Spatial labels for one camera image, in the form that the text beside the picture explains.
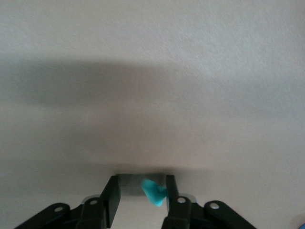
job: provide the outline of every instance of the teal plastic piece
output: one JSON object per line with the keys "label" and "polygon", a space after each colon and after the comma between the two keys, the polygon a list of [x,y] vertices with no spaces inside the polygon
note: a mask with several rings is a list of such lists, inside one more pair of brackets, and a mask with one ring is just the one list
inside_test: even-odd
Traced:
{"label": "teal plastic piece", "polygon": [[144,179],[142,189],[151,203],[158,207],[162,206],[163,199],[166,198],[166,188],[157,185],[152,180]]}

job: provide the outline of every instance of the blue object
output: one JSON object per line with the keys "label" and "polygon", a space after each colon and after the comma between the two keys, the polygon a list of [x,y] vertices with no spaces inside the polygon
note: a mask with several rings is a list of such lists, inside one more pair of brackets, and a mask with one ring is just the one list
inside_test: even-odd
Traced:
{"label": "blue object", "polygon": [[150,202],[158,207],[162,206],[163,199],[166,197],[166,188],[157,185],[152,180],[144,179],[142,189]]}

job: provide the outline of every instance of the screw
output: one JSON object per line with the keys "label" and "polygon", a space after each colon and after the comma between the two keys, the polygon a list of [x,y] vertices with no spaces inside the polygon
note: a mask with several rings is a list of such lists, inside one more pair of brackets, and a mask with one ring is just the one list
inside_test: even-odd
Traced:
{"label": "screw", "polygon": [[211,204],[210,204],[210,207],[211,207],[212,209],[219,209],[219,205],[216,204],[216,203],[211,203]]}

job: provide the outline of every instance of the blue object held in gripper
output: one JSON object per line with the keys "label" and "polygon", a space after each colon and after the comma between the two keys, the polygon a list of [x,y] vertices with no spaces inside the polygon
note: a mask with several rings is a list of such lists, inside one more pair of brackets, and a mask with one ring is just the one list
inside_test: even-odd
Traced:
{"label": "blue object held in gripper", "polygon": [[163,199],[166,198],[166,188],[149,179],[144,179],[141,186],[149,201],[161,207]]}

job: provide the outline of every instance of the white wall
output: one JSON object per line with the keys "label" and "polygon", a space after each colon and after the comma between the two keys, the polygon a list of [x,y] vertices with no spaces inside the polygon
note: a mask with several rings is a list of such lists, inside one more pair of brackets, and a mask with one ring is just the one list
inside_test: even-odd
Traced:
{"label": "white wall", "polygon": [[[122,171],[174,173],[201,204],[298,228],[304,21],[303,0],[1,1],[0,228]],[[114,229],[166,214],[122,204]]]}

